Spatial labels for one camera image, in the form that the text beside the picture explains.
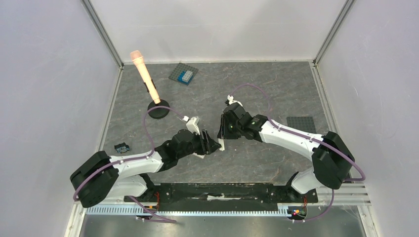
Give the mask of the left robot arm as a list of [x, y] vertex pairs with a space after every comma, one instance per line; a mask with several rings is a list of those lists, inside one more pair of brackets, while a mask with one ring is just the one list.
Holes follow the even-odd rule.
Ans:
[[75, 189], [73, 199], [85, 208], [119, 196], [150, 201], [155, 195], [150, 173], [171, 169], [186, 156], [204, 157], [220, 148], [223, 145], [206, 130], [196, 133], [182, 129], [170, 140], [142, 154], [109, 156], [105, 151], [98, 151], [70, 176]]

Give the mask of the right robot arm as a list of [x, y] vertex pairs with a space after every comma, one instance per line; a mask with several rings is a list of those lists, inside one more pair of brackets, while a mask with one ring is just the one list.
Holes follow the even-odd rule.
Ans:
[[221, 142], [245, 137], [289, 149], [309, 159], [312, 167], [297, 172], [287, 183], [285, 194], [291, 201], [299, 201], [310, 190], [321, 186], [338, 190], [355, 162], [338, 134], [303, 132], [264, 115], [251, 116], [238, 102], [224, 109], [217, 137]]

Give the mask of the white remote control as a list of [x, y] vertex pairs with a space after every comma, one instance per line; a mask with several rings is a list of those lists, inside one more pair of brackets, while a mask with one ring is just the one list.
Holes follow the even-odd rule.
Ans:
[[196, 156], [196, 157], [198, 157], [198, 158], [201, 158], [201, 159], [204, 159], [205, 156], [206, 156], [206, 155], [199, 155], [197, 153], [193, 153], [193, 155]]

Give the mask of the white battery cover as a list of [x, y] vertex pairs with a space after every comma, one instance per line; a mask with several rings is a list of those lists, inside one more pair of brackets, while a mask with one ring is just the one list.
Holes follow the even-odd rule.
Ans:
[[224, 151], [225, 150], [225, 144], [224, 144], [224, 139], [218, 139], [218, 143], [220, 144], [220, 151]]

